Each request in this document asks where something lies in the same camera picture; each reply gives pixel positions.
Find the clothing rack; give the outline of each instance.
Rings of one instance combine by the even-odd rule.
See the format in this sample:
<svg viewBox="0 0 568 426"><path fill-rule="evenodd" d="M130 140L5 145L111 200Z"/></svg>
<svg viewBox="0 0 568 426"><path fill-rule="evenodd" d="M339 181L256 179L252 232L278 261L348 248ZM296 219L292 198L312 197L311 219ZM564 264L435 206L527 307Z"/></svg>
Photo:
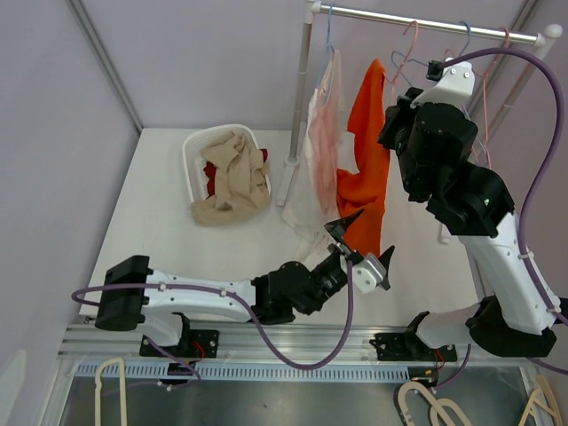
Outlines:
<svg viewBox="0 0 568 426"><path fill-rule="evenodd" d="M489 38L493 40L507 39L507 33L502 29L491 29L482 27L470 27L468 29L465 25L454 24L450 22L440 22L435 20L421 20L406 16L389 15L385 13L362 11L360 9L352 9L343 6L335 6L331 4L323 4L320 1L305 0L304 11L304 28L302 31L302 47L300 49L300 64L298 67L298 75L296 82L296 100L294 103L294 116L292 120L292 137L290 139L289 156L285 160L284 175L282 183L276 194L276 205L284 206L288 198L288 191L292 185L292 177L296 171L296 167L300 163L298 157L298 145L300 137L300 125L302 115L304 113L304 90L305 80L307 76L308 58L310 56L310 41L312 38L312 23L313 16L316 13L332 14L335 16L343 16L347 18L355 18L358 20L372 20L374 22L382 22L387 24L394 24L400 26L408 26L416 21L420 29L433 29L437 31L450 32L455 34L470 34L472 37ZM536 35L523 34L517 32L509 33L509 41L511 43L529 44L535 47L533 54L539 58L544 59L550 51L555 40L562 35L562 27L559 25L549 25L545 28L544 34L538 33ZM489 124L491 134L499 128L505 116L509 112L518 98L518 95L523 91L523 88L528 83L534 67L530 64L525 66L525 69L518 77L516 83L513 85L501 105L500 109L495 114L494 118Z"/></svg>

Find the red cloth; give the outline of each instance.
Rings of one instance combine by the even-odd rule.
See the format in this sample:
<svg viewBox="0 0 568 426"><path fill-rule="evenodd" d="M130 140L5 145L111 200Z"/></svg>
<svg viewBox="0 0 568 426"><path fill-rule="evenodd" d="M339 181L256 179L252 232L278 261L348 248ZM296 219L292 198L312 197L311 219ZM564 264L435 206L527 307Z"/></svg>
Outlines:
<svg viewBox="0 0 568 426"><path fill-rule="evenodd" d="M263 148L260 150L263 153L263 162L268 160L268 150ZM203 168L205 176L209 179L207 181L207 195L215 195L215 173L217 173L217 167L212 162L207 162Z"/></svg>
<svg viewBox="0 0 568 426"><path fill-rule="evenodd" d="M384 68L375 59L355 99L347 131L355 134L355 161L359 173L337 171L337 208L341 217L363 209L347 230L345 242L361 255L380 255L381 226L387 193L390 153L377 143L384 125Z"/></svg>

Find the garment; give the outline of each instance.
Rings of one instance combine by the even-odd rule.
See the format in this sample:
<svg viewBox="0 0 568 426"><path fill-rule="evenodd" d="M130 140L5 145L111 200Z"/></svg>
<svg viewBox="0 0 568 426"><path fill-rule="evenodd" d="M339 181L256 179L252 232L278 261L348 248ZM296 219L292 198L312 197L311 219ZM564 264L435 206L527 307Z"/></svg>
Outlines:
<svg viewBox="0 0 568 426"><path fill-rule="evenodd" d="M335 197L341 104L341 57L338 50L331 49L308 106L300 165L282 213L282 218L310 242L317 240L326 222L339 217Z"/></svg>
<svg viewBox="0 0 568 426"><path fill-rule="evenodd" d="M263 162L268 160L268 150L263 148L260 150L263 153ZM207 195L210 197L215 194L215 174L217 173L217 167L212 162L206 162L203 168L203 173L207 177Z"/></svg>
<svg viewBox="0 0 568 426"><path fill-rule="evenodd" d="M381 226L389 176L390 152L377 143L384 125L384 68L375 59L355 99L347 131L355 135L355 161L359 173L337 171L337 207L342 217L361 209L349 227L345 241L362 255L380 255Z"/></svg>
<svg viewBox="0 0 568 426"><path fill-rule="evenodd" d="M215 195L194 201L191 212L198 225L222 225L253 217L270 203L263 153L248 135L231 132L201 150L212 162Z"/></svg>

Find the metal frame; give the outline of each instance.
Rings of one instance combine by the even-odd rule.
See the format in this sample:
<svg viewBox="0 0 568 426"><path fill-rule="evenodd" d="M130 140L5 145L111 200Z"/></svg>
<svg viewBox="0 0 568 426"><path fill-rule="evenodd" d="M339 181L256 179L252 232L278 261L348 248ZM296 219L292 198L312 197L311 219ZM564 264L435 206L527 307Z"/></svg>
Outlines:
<svg viewBox="0 0 568 426"><path fill-rule="evenodd" d="M249 363L258 365L280 364L268 349L255 326L249 323L214 322L192 320L192 327L215 329L220 333L217 358L211 363ZM376 333L400 333L405 327L353 327L342 351L332 365L345 366L401 366L430 367L431 363L381 362L376 360L376 351L369 343ZM311 363L322 360L336 346L343 331L342 326L321 325L283 325L270 326L266 334L287 356L297 362ZM92 324L70 324L59 348L58 359L88 360L108 359L123 356L128 360L149 360L139 357L142 341L139 332L107 332L96 329ZM458 361L448 365L459 366L465 356L467 346L457 346ZM477 367L522 367L531 365L526 359L505 359L494 357L474 346L469 357L470 366Z"/></svg>
<svg viewBox="0 0 568 426"><path fill-rule="evenodd" d="M116 98L124 108L124 111L129 116L132 127L136 129L138 135L142 133L142 129L144 126L140 121L140 117L136 112L136 108L134 104L130 100L128 92L124 87L124 83L121 80L121 77L116 72L114 68L113 61L108 56L107 49L103 44L102 40L100 39L99 33L95 28L94 24L92 23L91 17L82 0L66 0L67 5L69 6L69 10L73 14L77 25L81 29L87 44L91 47L91 51L97 62L99 63L101 69L105 73L108 82L110 83Z"/></svg>
<svg viewBox="0 0 568 426"><path fill-rule="evenodd" d="M306 70L308 65L308 58L310 55L310 41L312 35L312 23L313 15L315 13L325 13L332 14L335 16L344 16L348 18L355 18L359 20L372 20L375 22L382 22L400 26L407 26L412 22L416 21L420 28L434 29L437 31L451 32L455 34L467 35L470 31L471 36L489 38L493 40L507 39L507 33L502 29L491 29L482 27L471 27L468 28L464 25L454 24L451 22L442 22L435 20L422 20L418 18L412 18L407 16L397 16L389 15L386 13L369 12L359 9L352 9L343 6L335 6L331 4L323 4L320 1L305 0L305 14L304 14L304 31L302 36L302 46L300 49L300 66L298 68L297 82L296 82L296 101L294 106L294 115L292 120L292 137L290 139L290 151L289 156L285 160L285 170L282 178L282 183L280 184L279 191L276 194L276 205L284 206L286 204L286 199L288 198L288 191L292 185L292 178L296 170L296 166L299 163L298 158L298 145L299 145L299 135L300 135L300 124L301 118L304 112L304 88L306 79ZM525 20L525 15L527 13L520 14L520 18ZM529 44L537 48L535 54L541 59L547 55L548 51L552 47L554 41L562 34L562 28L560 26L549 26L545 32L545 35L536 34L529 35L518 32L510 32L509 40L512 43ZM506 102L514 102L518 94L522 91L529 77L531 76L533 67L527 66L521 77L519 77L517 83L514 85L511 93L507 97ZM495 116L492 121L492 132L494 133L499 125L501 125L502 120L508 112L512 104L505 104L501 107L501 110Z"/></svg>

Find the white plastic basket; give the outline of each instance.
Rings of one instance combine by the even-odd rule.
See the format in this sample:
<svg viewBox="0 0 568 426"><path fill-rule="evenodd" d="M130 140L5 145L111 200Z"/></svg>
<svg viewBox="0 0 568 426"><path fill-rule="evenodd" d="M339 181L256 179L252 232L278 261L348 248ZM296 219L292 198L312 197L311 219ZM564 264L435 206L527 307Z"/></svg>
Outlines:
<svg viewBox="0 0 568 426"><path fill-rule="evenodd" d="M240 124L226 124L224 126L211 127L210 129L200 130L190 135L182 146L185 180L187 181L187 192L190 202L205 200L208 197L208 178L203 171L206 161L201 157L200 151L211 142L215 142L215 140L222 137L228 131L232 131L237 135L248 133L251 140L258 148L255 134L251 129ZM268 176L266 176L266 186L268 193L270 193L270 180Z"/></svg>

